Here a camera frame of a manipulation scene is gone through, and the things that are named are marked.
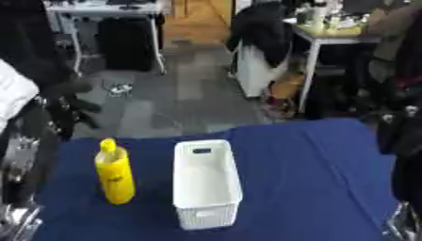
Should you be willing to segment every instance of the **bottle cap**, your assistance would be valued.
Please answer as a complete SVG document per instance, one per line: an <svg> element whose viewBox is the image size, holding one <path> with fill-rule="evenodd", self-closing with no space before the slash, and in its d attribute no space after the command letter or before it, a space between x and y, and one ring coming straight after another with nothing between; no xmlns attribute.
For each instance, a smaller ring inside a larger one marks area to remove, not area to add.
<svg viewBox="0 0 422 241"><path fill-rule="evenodd" d="M104 153L113 153L116 148L116 141L113 138L104 139L100 143L100 149Z"/></svg>

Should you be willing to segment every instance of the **floor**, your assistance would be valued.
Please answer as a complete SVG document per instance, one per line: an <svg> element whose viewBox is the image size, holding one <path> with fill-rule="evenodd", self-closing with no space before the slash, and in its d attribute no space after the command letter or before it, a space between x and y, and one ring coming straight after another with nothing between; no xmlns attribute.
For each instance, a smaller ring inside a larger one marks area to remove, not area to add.
<svg viewBox="0 0 422 241"><path fill-rule="evenodd" d="M78 125L74 138L195 135L270 122L259 102L245 99L236 80L227 77L231 55L221 43L228 26L215 5L211 0L188 1L187 16L183 0L176 0L176 15L167 16L167 75L102 71L101 59L84 64L94 91L80 97L103 107L94 116L102 128ZM83 42L93 50L95 25L80 26ZM131 84L133 90L112 96L107 87L115 84Z"/></svg>
<svg viewBox="0 0 422 241"><path fill-rule="evenodd" d="M228 24L219 14L224 11L224 5L216 5L212 0L187 1L187 14L185 0L175 0L175 11L166 16L166 45L171 45L173 40L190 40L200 44L222 43L229 35Z"/></svg>
<svg viewBox="0 0 422 241"><path fill-rule="evenodd" d="M95 89L81 98L103 107L103 113L95 116L102 128L78 125L74 137L169 137L269 123L258 102L245 99L236 80L227 77L230 55L222 45L179 44L165 51L167 75L108 71L90 75ZM92 63L89 68L101 69ZM132 93L111 96L105 87L116 83L133 84Z"/></svg>

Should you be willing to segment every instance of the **basket handle hole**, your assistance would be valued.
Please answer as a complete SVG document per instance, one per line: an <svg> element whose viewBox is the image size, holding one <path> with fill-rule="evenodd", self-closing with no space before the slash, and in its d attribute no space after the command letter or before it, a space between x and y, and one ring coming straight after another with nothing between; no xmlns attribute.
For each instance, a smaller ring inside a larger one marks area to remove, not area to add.
<svg viewBox="0 0 422 241"><path fill-rule="evenodd" d="M211 153L211 148L198 148L192 151L194 154L209 154Z"/></svg>

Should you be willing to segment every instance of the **white cloth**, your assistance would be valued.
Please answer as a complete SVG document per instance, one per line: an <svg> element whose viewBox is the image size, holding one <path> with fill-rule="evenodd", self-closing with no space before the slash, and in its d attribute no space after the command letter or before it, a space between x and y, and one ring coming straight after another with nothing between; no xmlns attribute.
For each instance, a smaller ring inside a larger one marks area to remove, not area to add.
<svg viewBox="0 0 422 241"><path fill-rule="evenodd" d="M38 87L0 58L0 134L37 94Z"/></svg>

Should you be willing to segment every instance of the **blue tablecloth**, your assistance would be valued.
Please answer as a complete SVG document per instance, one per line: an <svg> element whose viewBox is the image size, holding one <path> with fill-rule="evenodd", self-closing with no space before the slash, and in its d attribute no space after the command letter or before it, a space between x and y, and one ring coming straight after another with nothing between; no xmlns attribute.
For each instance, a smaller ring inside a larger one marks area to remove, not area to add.
<svg viewBox="0 0 422 241"><path fill-rule="evenodd" d="M224 138L244 191L235 226L186 232L172 207L174 145ZM138 190L108 204L93 166L97 139L64 144L39 200L46 206L36 241L281 240L378 241L396 205L393 157L380 155L372 131L356 120L240 127L200 137L120 139Z"/></svg>

